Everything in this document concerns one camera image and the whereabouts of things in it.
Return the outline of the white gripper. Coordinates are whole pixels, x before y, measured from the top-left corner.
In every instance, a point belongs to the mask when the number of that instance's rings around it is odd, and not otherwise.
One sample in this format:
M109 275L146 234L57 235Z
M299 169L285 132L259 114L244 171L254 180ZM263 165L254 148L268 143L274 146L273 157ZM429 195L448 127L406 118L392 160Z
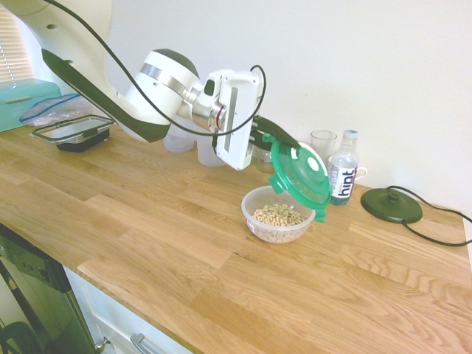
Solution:
M251 162L252 148L270 151L271 142L264 141L265 133L280 144L300 148L300 144L276 123L255 114L263 89L262 75L254 71L226 74L221 82L219 103L226 107L223 129L218 133L217 156L227 165L242 170Z

